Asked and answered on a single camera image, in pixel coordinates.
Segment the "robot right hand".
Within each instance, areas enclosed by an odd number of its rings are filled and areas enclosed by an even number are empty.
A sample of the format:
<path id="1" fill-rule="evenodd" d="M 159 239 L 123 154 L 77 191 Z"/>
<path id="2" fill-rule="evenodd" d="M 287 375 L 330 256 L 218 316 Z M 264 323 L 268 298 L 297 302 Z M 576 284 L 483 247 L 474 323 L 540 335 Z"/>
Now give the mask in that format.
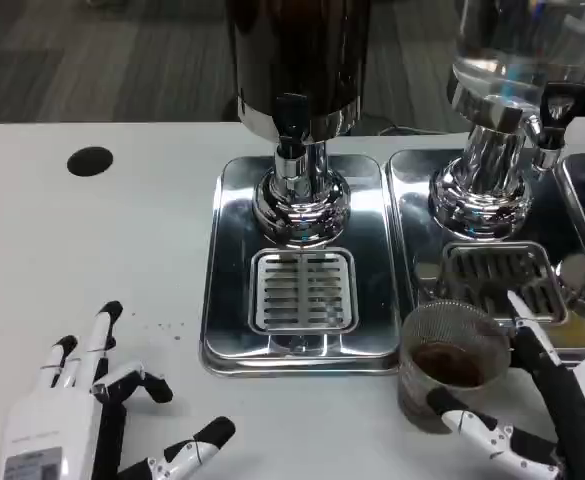
<path id="1" fill-rule="evenodd" d="M 518 479 L 585 479 L 585 360 L 568 368 L 514 291 L 492 284 L 483 292 L 510 314 L 510 367 L 531 377 L 557 441 L 552 443 L 472 409 L 447 387 L 431 390 L 428 406 L 476 453 Z"/>

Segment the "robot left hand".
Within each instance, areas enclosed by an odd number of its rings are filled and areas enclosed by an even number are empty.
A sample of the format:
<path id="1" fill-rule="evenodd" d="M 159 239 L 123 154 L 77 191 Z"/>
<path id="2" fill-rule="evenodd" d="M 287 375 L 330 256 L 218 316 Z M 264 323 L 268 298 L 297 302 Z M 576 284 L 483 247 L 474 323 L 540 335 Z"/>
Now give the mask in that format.
<path id="1" fill-rule="evenodd" d="M 3 479 L 189 479 L 236 433 L 225 416 L 191 437 L 168 446 L 160 458 L 119 467 L 125 435 L 125 401 L 144 389 L 167 404 L 173 391 L 142 362 L 109 366 L 113 327 L 123 312 L 118 301 L 103 305 L 84 341 L 57 341 L 39 371 L 35 387 L 11 408 L 5 425 L 0 476 Z"/>

